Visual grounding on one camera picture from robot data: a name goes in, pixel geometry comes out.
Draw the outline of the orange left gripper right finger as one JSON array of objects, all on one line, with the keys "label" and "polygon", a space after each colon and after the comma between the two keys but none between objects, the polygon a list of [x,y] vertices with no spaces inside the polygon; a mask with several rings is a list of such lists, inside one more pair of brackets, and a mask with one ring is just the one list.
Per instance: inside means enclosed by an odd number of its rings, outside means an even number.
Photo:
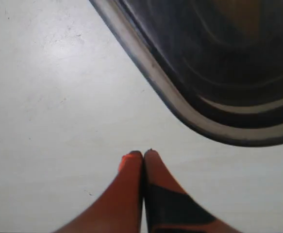
[{"label": "orange left gripper right finger", "polygon": [[159,153],[144,155],[149,233],[230,233],[231,226],[197,204],[178,184]]}]

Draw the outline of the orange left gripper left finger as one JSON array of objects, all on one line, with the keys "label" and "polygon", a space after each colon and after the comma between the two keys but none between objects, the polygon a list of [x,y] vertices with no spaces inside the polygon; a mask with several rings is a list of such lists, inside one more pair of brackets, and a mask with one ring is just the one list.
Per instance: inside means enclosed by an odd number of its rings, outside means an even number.
[{"label": "orange left gripper left finger", "polygon": [[121,159],[115,179],[84,212],[57,233],[139,233],[142,219],[143,155]]}]

